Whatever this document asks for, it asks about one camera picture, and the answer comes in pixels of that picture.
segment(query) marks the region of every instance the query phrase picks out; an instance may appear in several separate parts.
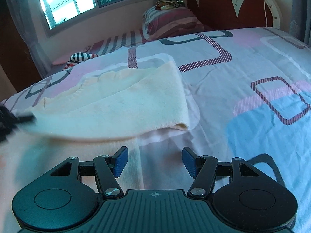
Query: brown door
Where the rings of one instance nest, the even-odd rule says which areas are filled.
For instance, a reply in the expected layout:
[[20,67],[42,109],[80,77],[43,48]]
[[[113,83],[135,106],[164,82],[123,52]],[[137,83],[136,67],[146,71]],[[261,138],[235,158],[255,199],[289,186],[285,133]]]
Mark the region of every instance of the brown door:
[[41,77],[11,18],[6,0],[0,0],[0,64],[17,92]]

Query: window sill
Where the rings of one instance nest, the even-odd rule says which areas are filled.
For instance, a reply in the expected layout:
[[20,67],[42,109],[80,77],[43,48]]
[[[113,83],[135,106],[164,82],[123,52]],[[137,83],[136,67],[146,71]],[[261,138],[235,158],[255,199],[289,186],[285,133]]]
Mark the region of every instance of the window sill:
[[49,28],[49,26],[48,26],[48,24],[46,22],[45,16],[42,13],[41,14],[42,23],[44,25],[47,37],[52,37],[52,36],[62,32],[64,30],[72,27],[75,24],[83,22],[84,20],[92,18],[92,17],[94,17],[96,15],[99,15],[101,13],[104,13],[104,12],[107,12],[107,11],[110,11],[110,10],[114,10],[114,9],[117,9],[117,8],[120,8],[120,7],[123,7],[123,6],[127,6],[127,5],[130,5],[130,4],[133,4],[133,3],[143,2],[143,1],[147,1],[147,0],[117,0],[117,1],[114,1],[114,2],[111,2],[111,3],[107,3],[107,4],[105,4],[104,6],[102,6],[100,8],[99,7],[95,7],[93,9],[91,9],[91,10],[83,12],[82,14],[80,14],[78,16],[75,16],[75,17],[73,17],[73,18],[63,22],[62,24],[57,25],[53,29]]

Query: black robotic gripper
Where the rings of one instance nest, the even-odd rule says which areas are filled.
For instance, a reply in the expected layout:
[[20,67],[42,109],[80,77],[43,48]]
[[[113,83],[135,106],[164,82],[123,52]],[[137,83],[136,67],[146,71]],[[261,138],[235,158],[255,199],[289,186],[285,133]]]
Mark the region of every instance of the black robotic gripper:
[[[127,161],[122,147],[115,155],[79,162],[71,157],[20,190],[12,209],[20,233],[290,233],[297,201],[282,185],[241,158],[230,163],[182,150],[195,179],[184,190],[127,190],[118,178]],[[98,192],[81,183],[95,176]],[[229,184],[213,193],[215,179]]]

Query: ridged black surface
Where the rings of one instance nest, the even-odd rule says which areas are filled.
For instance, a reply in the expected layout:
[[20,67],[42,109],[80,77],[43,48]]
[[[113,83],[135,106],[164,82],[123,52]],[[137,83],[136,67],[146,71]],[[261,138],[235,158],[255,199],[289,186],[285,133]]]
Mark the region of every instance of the ridged black surface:
[[[22,230],[20,233],[29,232],[31,231]],[[129,190],[121,199],[105,201],[89,221],[66,232],[238,233],[240,231],[219,221],[205,201],[189,199],[182,190]],[[284,229],[279,233],[290,231]]]

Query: brown headboard panel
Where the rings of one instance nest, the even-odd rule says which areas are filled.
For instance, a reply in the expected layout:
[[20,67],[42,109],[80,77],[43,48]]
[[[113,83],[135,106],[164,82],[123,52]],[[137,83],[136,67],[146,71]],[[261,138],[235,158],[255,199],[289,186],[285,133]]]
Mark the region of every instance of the brown headboard panel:
[[[264,0],[187,0],[197,18],[214,30],[265,27]],[[266,0],[268,27],[280,27],[282,16],[274,0]]]

